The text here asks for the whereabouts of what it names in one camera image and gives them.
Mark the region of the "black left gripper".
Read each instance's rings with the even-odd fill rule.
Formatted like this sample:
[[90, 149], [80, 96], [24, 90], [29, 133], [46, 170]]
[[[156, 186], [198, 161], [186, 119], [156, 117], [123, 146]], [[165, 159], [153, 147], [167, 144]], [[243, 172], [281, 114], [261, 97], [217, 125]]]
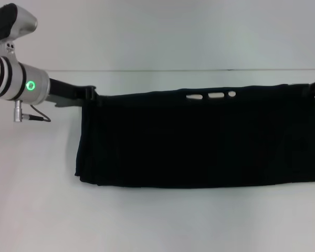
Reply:
[[52, 102], [57, 108], [79, 107], [86, 100], [102, 105], [102, 98], [95, 86], [80, 87], [50, 78], [50, 89], [45, 101]]

